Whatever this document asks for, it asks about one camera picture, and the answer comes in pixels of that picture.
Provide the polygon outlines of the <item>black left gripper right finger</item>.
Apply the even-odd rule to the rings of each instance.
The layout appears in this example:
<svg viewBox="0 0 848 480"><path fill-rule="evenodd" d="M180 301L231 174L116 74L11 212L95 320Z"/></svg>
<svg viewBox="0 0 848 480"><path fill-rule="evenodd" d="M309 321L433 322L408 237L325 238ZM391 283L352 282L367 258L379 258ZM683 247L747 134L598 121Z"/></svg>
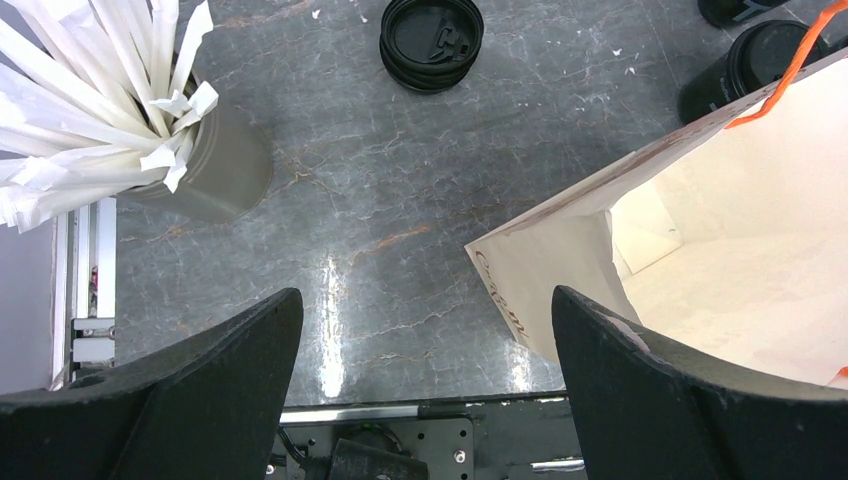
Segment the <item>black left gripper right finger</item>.
<svg viewBox="0 0 848 480"><path fill-rule="evenodd" d="M846 477L845 391L703 353L566 286L551 316L590 478Z"/></svg>

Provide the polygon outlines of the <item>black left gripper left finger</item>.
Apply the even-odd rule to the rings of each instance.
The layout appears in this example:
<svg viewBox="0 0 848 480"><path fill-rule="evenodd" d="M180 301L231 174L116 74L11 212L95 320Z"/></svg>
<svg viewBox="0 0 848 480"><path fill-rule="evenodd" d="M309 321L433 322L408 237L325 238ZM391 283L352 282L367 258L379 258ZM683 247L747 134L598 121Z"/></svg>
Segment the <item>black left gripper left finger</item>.
<svg viewBox="0 0 848 480"><path fill-rule="evenodd" d="M301 338L301 293L56 390L1 399L5 479L261 479Z"/></svg>

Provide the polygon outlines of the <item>paper takeout bag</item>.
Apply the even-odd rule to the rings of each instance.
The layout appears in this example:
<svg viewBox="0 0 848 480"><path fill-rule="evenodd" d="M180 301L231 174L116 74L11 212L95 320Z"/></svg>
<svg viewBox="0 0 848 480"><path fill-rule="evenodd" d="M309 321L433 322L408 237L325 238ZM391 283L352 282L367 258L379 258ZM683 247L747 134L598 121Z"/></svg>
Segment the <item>paper takeout bag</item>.
<svg viewBox="0 0 848 480"><path fill-rule="evenodd" d="M555 359L571 287L702 352L847 385L847 54L709 113L469 243L514 338Z"/></svg>

